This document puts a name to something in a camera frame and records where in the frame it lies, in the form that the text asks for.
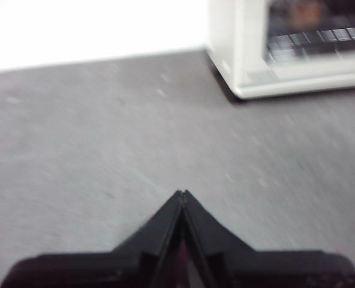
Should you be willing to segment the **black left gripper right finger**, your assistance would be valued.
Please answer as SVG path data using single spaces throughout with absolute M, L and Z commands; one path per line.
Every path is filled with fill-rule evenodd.
M 195 264 L 212 287 L 355 287 L 355 265 L 321 250 L 256 250 L 189 192 L 183 213 Z

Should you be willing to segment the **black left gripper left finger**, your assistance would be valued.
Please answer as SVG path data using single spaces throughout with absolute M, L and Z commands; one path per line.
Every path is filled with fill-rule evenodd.
M 108 252 L 42 254 L 18 261 L 1 287 L 148 285 L 169 249 L 182 211 L 175 192 L 137 231 Z

